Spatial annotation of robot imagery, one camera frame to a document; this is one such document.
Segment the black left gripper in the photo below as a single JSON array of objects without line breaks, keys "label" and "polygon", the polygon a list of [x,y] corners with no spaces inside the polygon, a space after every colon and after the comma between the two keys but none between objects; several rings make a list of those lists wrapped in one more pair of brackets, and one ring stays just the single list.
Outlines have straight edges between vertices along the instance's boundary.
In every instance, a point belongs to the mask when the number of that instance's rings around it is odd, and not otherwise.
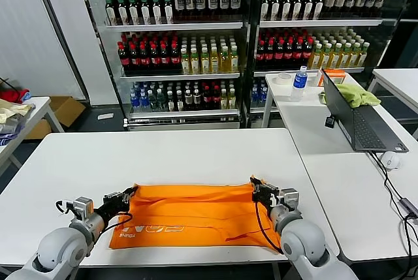
[{"label": "black left gripper", "polygon": [[96,213],[107,227],[109,221],[122,212],[127,212],[130,201],[134,197],[139,186],[129,187],[122,192],[114,192],[103,197],[103,203],[100,207],[94,209]]}]

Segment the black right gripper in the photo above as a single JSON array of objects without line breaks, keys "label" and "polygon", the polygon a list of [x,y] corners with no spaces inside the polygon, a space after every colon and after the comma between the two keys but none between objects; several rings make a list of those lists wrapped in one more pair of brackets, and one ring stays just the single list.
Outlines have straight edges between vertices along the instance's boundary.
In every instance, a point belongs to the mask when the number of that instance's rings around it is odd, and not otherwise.
[{"label": "black right gripper", "polygon": [[271,211],[280,203],[280,189],[262,179],[250,177],[253,187],[252,201],[260,202],[267,211]]}]

